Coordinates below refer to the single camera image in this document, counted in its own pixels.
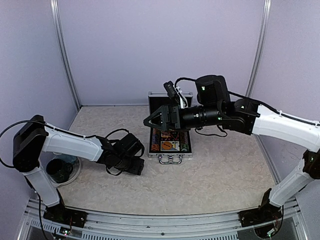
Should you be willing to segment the red triangular dealer button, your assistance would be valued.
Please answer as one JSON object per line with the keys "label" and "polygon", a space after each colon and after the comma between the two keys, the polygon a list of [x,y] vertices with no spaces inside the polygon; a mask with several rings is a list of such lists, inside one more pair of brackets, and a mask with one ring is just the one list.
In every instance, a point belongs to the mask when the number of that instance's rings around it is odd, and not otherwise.
{"label": "red triangular dealer button", "polygon": [[179,141],[180,133],[178,131],[162,131],[161,132],[161,141]]}

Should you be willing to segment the orange big blind button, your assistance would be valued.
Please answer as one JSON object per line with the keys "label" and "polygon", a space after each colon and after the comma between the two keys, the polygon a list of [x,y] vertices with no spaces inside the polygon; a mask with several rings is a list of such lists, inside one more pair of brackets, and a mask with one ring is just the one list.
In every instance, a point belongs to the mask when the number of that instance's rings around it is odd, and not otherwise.
{"label": "orange big blind button", "polygon": [[161,148],[163,151],[170,151],[173,148],[173,144],[170,141],[163,141],[161,143]]}

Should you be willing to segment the aluminium poker case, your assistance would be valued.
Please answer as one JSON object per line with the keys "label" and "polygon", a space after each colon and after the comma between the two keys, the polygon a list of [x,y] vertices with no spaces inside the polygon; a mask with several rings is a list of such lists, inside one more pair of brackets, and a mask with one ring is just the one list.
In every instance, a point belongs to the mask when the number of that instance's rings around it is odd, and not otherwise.
{"label": "aluminium poker case", "polygon": [[[161,105],[171,101],[166,92],[150,91],[148,93],[149,112],[152,114]],[[162,165],[180,164],[183,159],[193,157],[190,132],[163,132],[155,128],[150,129],[148,157],[157,158]]]}

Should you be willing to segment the blue playing card deck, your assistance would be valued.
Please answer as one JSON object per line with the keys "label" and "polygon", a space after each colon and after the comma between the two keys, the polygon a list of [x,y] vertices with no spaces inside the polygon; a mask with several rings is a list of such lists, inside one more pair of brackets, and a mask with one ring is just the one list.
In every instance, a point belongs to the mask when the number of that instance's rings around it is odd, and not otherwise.
{"label": "blue playing card deck", "polygon": [[179,152],[180,151],[180,143],[178,141],[171,141],[172,143],[172,150],[163,150],[162,149],[162,142],[169,142],[169,141],[161,141],[160,150],[164,152]]}

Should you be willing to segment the green poker chip stack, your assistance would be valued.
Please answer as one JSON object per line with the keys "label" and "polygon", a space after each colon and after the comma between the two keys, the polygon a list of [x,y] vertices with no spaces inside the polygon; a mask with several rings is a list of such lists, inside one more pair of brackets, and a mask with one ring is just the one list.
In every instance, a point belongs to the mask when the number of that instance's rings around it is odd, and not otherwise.
{"label": "green poker chip stack", "polygon": [[183,142],[180,144],[180,150],[182,152],[189,152],[190,151],[190,145],[188,142]]}

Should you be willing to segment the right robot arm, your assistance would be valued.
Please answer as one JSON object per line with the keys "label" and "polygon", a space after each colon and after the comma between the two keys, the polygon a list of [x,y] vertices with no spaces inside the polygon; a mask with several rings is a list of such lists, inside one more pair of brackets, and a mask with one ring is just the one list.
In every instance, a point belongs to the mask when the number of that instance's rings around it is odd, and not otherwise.
{"label": "right robot arm", "polygon": [[160,106],[143,124],[163,132],[217,126],[222,131],[273,137],[306,149],[295,169],[264,194],[255,212],[260,222],[268,221],[288,199],[320,178],[319,121],[285,114],[242,95],[231,101],[232,92],[221,75],[205,75],[192,82],[197,90],[197,106],[189,107],[177,83],[168,81],[163,86],[172,102]]}

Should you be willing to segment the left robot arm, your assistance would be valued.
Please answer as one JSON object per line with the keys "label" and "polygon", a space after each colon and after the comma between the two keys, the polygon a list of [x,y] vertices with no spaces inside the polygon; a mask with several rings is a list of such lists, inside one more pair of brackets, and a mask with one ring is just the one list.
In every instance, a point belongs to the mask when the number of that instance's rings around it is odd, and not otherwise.
{"label": "left robot arm", "polygon": [[75,156],[105,165],[107,170],[115,168],[120,173],[139,176],[143,171],[144,160],[137,154],[143,154],[145,147],[129,131],[122,139],[109,140],[107,137],[86,136],[59,129],[45,122],[43,116],[35,115],[30,120],[13,123],[5,128],[1,135],[17,125],[23,127],[13,138],[12,165],[4,161],[1,161],[1,164],[22,173],[45,206],[50,208],[50,214],[61,223],[70,218],[70,211],[63,206],[59,191],[52,185],[41,166],[42,152]]}

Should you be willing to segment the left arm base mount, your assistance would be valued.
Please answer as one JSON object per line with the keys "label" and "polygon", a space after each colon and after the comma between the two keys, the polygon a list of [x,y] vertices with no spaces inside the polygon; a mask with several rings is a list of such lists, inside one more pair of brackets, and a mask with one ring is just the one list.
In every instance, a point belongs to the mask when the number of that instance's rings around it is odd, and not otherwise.
{"label": "left arm base mount", "polygon": [[84,228],[87,215],[85,211],[67,208],[60,202],[55,206],[46,207],[43,218],[70,227]]}

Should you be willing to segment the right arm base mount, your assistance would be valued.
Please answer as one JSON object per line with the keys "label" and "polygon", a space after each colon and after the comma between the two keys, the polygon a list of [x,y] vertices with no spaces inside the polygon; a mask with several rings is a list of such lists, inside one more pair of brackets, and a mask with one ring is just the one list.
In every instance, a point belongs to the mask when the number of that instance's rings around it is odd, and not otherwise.
{"label": "right arm base mount", "polygon": [[274,206],[270,203],[269,197],[271,190],[272,189],[269,188],[264,193],[262,202],[258,207],[242,210],[238,213],[242,227],[258,225],[276,220],[276,218],[281,219],[283,217],[281,207]]}

